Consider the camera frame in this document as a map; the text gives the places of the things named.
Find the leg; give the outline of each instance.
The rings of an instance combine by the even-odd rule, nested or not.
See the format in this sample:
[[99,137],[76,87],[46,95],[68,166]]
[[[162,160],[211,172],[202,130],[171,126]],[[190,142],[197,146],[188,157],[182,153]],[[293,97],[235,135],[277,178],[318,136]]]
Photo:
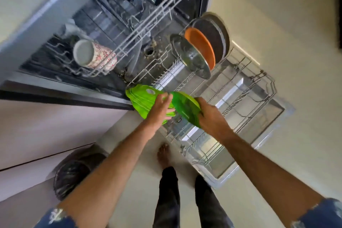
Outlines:
[[195,197],[202,228],[232,228],[233,223],[221,207],[211,187],[201,175],[196,178]]
[[176,171],[170,164],[170,148],[163,144],[157,154],[163,168],[159,183],[159,199],[153,228],[177,228],[180,225],[180,197]]

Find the forearm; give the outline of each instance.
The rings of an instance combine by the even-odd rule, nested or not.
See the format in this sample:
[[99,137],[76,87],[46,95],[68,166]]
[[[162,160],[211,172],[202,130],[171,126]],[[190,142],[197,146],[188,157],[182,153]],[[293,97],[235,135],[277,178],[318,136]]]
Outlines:
[[142,122],[58,207],[79,228],[105,227],[133,168],[154,131]]
[[220,141],[286,227],[323,197],[230,132]]

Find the orange plate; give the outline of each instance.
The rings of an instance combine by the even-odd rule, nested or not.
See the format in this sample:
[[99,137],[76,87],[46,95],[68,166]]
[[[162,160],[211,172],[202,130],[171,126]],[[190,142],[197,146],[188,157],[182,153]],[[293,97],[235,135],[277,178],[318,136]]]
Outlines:
[[215,67],[215,54],[204,34],[194,27],[189,27],[186,29],[184,37],[203,55],[208,63],[209,69],[212,70]]

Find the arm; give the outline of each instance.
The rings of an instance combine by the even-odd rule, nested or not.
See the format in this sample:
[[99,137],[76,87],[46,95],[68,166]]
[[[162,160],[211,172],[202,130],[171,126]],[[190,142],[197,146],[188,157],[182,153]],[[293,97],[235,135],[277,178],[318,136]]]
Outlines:
[[157,97],[146,120],[58,205],[79,228],[104,228],[107,225],[145,144],[163,120],[170,119],[166,113],[174,110],[168,109],[172,95],[166,96]]
[[323,196],[253,149],[228,126],[218,109],[198,98],[201,128],[226,147],[284,226],[304,215]]

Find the black pants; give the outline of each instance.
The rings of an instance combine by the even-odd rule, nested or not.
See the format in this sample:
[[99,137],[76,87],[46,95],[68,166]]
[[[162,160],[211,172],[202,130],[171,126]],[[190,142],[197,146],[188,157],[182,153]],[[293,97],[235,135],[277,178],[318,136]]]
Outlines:
[[[221,207],[219,201],[204,181],[198,176],[195,182],[195,198],[202,228],[232,228],[233,223]],[[173,167],[163,170],[159,183],[159,199],[153,228],[176,228],[180,226],[180,196],[178,178]]]

